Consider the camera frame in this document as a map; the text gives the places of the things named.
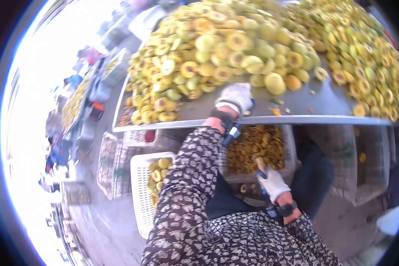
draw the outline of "person's right hand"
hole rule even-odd
[[[235,104],[239,108],[239,110],[235,110],[238,113],[238,117],[242,117],[245,111],[253,107],[250,94],[250,83],[230,84],[222,90],[220,97],[216,100],[216,107],[221,106],[221,103],[224,102]]]
[[[257,175],[257,179],[270,195],[271,202],[276,204],[278,197],[284,192],[291,191],[291,189],[285,184],[281,173],[273,170],[271,166],[266,167],[265,174],[268,177],[267,179],[262,178],[260,175]]]

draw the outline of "patterned sleeve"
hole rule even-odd
[[[312,221],[309,216],[303,212],[287,225],[288,232],[296,238],[297,244],[304,255],[316,257],[321,265],[341,266],[341,262],[335,254],[324,244],[322,238],[318,236],[312,227]]]
[[[204,126],[184,141],[163,181],[141,265],[196,261],[207,232],[205,205],[216,187],[220,138],[217,129]]]

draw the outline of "table surface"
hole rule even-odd
[[[321,54],[322,67],[331,75],[327,62]],[[373,117],[351,116],[351,109],[356,100],[348,95],[348,84],[339,86],[332,78],[320,81],[310,72],[310,82],[292,92],[287,90],[280,96],[270,94],[266,88],[252,87],[251,93],[255,105],[249,116],[242,117],[241,124],[356,124],[356,125],[398,125],[389,120]],[[149,125],[129,125],[114,127],[113,132],[145,129],[171,129],[201,126],[214,107],[214,102],[220,95],[222,88],[203,95],[192,102],[184,102],[179,113],[179,120],[173,122],[155,123]],[[122,94],[117,105],[117,113],[121,113],[120,104],[124,103],[129,94]],[[272,110],[279,108],[282,116],[273,115]]]

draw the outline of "floral print clothing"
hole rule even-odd
[[[261,211],[207,220],[221,137],[203,126],[184,141],[163,181],[141,265],[341,265],[305,213],[286,226]]]

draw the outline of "concrete floor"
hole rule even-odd
[[[136,45],[134,41],[126,43]],[[102,135],[105,131],[112,132],[122,83],[113,88],[105,104],[105,113],[97,124],[88,154],[80,155],[74,166],[75,179],[84,180],[90,189],[91,204],[71,207],[70,212],[95,265],[138,265],[146,243],[137,230],[131,194],[128,198],[109,200],[96,184]],[[328,195],[313,223],[315,231],[343,261],[370,247],[377,237],[376,219],[382,213],[381,199],[353,207],[341,197]]]

